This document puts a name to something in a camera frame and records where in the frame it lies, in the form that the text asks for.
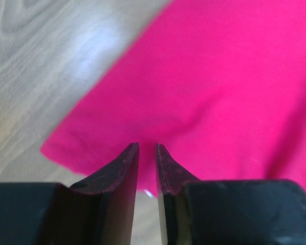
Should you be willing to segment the pink red t shirt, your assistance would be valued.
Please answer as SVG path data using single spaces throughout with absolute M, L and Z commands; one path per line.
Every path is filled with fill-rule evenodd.
M 90 175 L 140 145 L 203 180 L 290 179 L 306 190 L 306 1 L 173 1 L 43 144 Z

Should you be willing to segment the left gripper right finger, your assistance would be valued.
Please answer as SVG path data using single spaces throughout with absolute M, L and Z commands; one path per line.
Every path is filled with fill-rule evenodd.
M 206 244 L 206 197 L 201 181 L 156 145 L 156 178 L 162 244 Z

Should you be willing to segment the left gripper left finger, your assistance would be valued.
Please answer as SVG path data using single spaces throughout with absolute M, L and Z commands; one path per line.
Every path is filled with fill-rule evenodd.
M 38 183 L 45 204 L 32 244 L 130 243 L 139 145 L 129 144 L 112 162 L 66 187 Z

